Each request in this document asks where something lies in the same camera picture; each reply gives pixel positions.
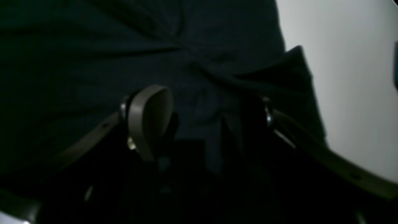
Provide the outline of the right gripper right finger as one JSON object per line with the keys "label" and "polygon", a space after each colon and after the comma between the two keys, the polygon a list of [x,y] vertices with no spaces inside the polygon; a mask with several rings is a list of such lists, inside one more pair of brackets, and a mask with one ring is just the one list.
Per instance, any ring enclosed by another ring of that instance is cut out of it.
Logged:
{"label": "right gripper right finger", "polygon": [[269,98],[262,97],[261,101],[267,128],[277,139],[359,190],[382,199],[397,198],[397,184],[372,174],[331,151],[300,123],[275,109]]}

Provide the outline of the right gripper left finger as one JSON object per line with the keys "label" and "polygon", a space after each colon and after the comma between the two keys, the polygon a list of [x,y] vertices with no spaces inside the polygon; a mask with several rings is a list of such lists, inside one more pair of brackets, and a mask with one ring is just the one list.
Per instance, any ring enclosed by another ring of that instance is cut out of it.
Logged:
{"label": "right gripper left finger", "polygon": [[53,171],[59,172],[80,160],[99,145],[117,126],[127,132],[127,142],[145,162],[155,161],[155,149],[164,137],[174,112],[169,87],[150,85],[123,99],[118,112],[102,121],[78,142],[53,157]]}

